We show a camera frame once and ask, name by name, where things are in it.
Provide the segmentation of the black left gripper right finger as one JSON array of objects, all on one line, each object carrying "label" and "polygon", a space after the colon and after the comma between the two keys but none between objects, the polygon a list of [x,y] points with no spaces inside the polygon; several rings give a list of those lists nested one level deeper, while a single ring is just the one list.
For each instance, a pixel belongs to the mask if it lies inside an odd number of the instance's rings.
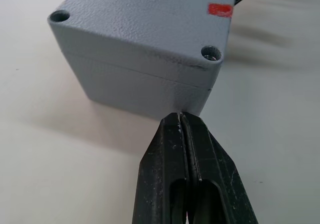
[{"label": "black left gripper right finger", "polygon": [[187,218],[191,224],[254,224],[256,215],[231,157],[203,120],[182,112],[190,176]]}]

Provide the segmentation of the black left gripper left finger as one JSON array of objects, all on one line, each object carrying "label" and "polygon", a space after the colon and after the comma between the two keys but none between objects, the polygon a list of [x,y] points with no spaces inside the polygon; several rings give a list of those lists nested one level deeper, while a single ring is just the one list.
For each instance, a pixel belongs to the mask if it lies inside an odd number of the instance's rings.
[{"label": "black left gripper left finger", "polygon": [[189,173],[177,113],[164,117],[140,163],[132,223],[184,224]]}]

